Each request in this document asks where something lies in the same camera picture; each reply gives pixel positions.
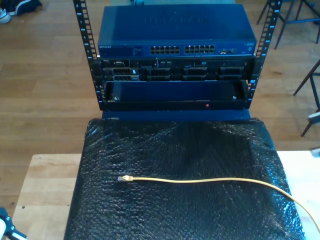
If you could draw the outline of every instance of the table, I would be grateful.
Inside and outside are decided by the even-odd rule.
[[[291,193],[320,224],[320,159],[309,151],[278,151]],[[13,215],[17,229],[31,240],[64,238],[81,154],[34,155]],[[297,206],[307,240],[319,238],[310,217]]]

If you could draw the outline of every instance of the ethernet cable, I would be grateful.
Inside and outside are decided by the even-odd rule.
[[[291,196],[289,193],[282,190],[281,188],[275,185],[272,185],[270,183],[267,183],[265,181],[260,181],[260,180],[250,179],[250,178],[239,178],[239,177],[220,177],[220,178],[208,178],[208,179],[199,179],[199,180],[171,180],[171,179],[154,178],[154,177],[135,177],[135,176],[128,176],[128,175],[119,176],[118,181],[119,182],[152,181],[152,182],[163,182],[163,183],[171,183],[171,184],[199,184],[199,183],[209,183],[209,182],[238,181],[238,182],[248,182],[248,183],[264,185],[274,190],[277,190],[278,192],[282,193],[292,201],[296,202],[300,207],[302,207],[306,211],[306,213],[310,216],[310,218],[312,219],[314,225],[316,226],[320,234],[320,226],[317,224],[312,214],[303,206],[301,202],[296,200],[293,196]]]

